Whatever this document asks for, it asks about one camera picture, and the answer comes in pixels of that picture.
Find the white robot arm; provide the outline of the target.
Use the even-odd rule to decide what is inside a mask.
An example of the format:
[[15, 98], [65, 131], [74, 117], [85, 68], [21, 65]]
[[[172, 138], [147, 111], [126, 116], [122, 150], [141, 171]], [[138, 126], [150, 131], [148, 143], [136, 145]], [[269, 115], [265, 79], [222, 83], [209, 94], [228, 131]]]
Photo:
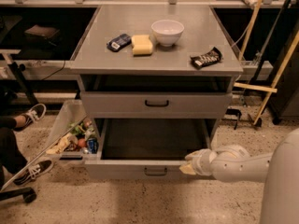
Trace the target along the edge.
[[179, 166], [185, 175], [263, 184], [260, 224], [299, 224], [299, 129], [271, 153], [251, 156], [242, 146], [196, 150]]

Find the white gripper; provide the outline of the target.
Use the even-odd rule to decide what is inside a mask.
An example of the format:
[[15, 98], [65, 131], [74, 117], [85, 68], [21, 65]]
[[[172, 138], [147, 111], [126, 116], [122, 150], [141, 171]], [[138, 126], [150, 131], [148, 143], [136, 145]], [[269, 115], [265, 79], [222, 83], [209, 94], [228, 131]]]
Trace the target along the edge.
[[217, 158], [217, 153], [211, 149], [200, 149], [185, 157], [187, 164], [179, 167], [185, 175], [212, 175], [211, 163]]

